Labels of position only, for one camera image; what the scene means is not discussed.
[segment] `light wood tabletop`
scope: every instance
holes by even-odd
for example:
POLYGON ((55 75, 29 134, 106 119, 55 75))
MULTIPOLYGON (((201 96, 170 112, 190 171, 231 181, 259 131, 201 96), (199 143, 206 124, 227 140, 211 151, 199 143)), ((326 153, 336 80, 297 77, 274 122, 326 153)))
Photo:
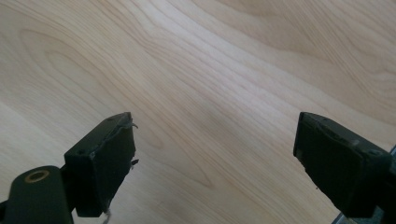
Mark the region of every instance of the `light wood tabletop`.
POLYGON ((110 223, 331 223, 298 116, 396 144, 396 2, 0 1, 0 201, 124 111, 140 162, 110 223))

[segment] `wood grain pattern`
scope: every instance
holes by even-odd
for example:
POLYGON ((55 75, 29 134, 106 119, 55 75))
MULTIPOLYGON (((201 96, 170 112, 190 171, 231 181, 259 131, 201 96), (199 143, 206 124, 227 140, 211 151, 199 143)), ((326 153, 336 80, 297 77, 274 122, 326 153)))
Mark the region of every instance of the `wood grain pattern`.
POLYGON ((0 200, 17 175, 61 166, 98 122, 131 111, 141 162, 111 223, 330 223, 337 210, 292 156, 297 118, 396 143, 395 11, 390 0, 2 0, 0 200))

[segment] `wooden surface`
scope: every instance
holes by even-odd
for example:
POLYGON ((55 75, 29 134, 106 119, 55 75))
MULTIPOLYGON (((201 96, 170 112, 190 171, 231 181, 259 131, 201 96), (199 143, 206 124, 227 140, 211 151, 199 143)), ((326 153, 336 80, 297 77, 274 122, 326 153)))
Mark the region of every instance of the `wooden surface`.
POLYGON ((396 143, 396 2, 0 0, 1 201, 123 111, 141 162, 110 223, 330 223, 297 118, 396 143))

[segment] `wood grain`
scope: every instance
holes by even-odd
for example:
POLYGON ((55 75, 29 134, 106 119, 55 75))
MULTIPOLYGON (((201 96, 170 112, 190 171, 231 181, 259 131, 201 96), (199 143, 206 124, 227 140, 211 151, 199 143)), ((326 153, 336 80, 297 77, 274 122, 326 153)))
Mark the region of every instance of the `wood grain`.
MULTIPOLYGON (((396 3, 0 1, 0 200, 131 111, 138 166, 111 223, 331 223, 297 118, 396 134, 396 3)), ((101 218, 76 218, 98 223, 101 218)))

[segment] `wooden table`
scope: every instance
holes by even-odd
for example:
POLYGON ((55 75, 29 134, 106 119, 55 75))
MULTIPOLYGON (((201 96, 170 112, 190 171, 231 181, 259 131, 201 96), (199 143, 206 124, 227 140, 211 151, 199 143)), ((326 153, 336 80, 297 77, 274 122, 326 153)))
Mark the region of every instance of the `wooden table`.
POLYGON ((396 143, 396 3, 0 1, 0 201, 124 111, 140 163, 110 223, 331 223, 297 119, 396 143))

